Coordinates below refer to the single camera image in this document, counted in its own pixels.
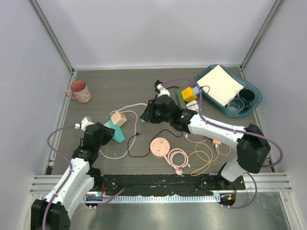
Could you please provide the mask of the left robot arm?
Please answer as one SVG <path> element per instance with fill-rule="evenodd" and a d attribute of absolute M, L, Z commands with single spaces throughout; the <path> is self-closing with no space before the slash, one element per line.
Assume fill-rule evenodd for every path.
<path fill-rule="evenodd" d="M 71 218 L 84 196 L 91 190 L 101 188 L 102 179 L 93 163 L 99 150 L 114 136 L 115 130 L 101 123 L 84 118 L 81 124 L 84 137 L 72 154 L 69 165 L 55 187 L 43 198 L 36 199 L 31 206 L 30 228 L 32 230 L 68 230 Z"/>

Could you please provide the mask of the peach cube socket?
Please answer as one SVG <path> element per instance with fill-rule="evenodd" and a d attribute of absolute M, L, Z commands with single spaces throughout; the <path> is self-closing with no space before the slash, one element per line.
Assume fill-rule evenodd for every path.
<path fill-rule="evenodd" d="M 121 127 L 123 124 L 126 123 L 127 118 L 124 115 L 124 113 L 120 111 L 116 111 L 112 116 L 111 116 L 111 121 L 114 125 Z"/>

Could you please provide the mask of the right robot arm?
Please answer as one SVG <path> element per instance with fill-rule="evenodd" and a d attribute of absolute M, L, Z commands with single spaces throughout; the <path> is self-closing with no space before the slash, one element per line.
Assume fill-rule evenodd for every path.
<path fill-rule="evenodd" d="M 224 164 L 216 178 L 222 189 L 228 189 L 245 173 L 259 173 L 271 150 L 256 125 L 243 127 L 218 122 L 196 111 L 181 109 L 168 95 L 149 100 L 141 119 L 152 124 L 167 122 L 177 131 L 206 136 L 235 149 L 237 157 Z"/>

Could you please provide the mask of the light blue charger plug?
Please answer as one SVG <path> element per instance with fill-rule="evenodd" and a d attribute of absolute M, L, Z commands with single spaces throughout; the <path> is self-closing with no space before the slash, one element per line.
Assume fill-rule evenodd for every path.
<path fill-rule="evenodd" d="M 194 95 L 199 95 L 201 90 L 199 90 L 199 88 L 197 86 L 195 86 L 194 88 L 192 88 L 192 92 Z"/>

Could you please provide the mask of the teal triangular socket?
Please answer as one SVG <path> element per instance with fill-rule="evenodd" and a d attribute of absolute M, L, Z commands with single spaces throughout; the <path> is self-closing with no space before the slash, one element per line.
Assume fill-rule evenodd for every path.
<path fill-rule="evenodd" d="M 115 130 L 115 133 L 113 135 L 113 139 L 118 142 L 118 143 L 122 143 L 125 140 L 124 134 L 121 130 L 121 127 L 114 125 L 113 122 L 111 120 L 107 121 L 104 123 L 104 126 L 108 127 L 108 128 L 112 128 Z"/>

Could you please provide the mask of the pink charger plug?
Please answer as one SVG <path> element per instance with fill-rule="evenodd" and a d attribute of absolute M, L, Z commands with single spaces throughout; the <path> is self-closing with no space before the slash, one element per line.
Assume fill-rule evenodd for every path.
<path fill-rule="evenodd" d="M 214 146 L 220 146 L 220 145 L 221 145 L 221 142 L 218 141 L 218 140 L 213 139 L 213 140 L 212 140 L 212 144 L 213 144 Z"/>

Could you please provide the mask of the green power strip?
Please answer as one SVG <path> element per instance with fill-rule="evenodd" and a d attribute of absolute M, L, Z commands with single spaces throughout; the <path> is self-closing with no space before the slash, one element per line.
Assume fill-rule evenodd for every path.
<path fill-rule="evenodd" d="M 187 102 L 185 102 L 185 101 L 183 100 L 182 95 L 181 95 L 181 92 L 182 92 L 183 90 L 184 90 L 184 89 L 182 89 L 182 88 L 179 88 L 179 89 L 177 90 L 177 97 L 178 97 L 178 101 L 179 101 L 179 105 L 180 105 L 181 109 L 186 109 L 186 104 L 187 104 Z"/>

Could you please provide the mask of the pink round socket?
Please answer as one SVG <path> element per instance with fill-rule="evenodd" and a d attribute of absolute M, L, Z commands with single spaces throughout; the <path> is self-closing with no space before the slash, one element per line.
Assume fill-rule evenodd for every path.
<path fill-rule="evenodd" d="M 163 158 L 170 151 L 170 144 L 165 138 L 155 138 L 150 143 L 151 153 L 158 158 Z"/>

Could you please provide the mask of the yellow cube socket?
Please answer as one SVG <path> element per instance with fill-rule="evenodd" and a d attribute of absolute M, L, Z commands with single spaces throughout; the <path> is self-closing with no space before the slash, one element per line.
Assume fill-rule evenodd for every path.
<path fill-rule="evenodd" d="M 197 95 L 193 92 L 192 87 L 187 87 L 181 92 L 182 98 L 185 102 L 190 103 L 197 99 Z"/>

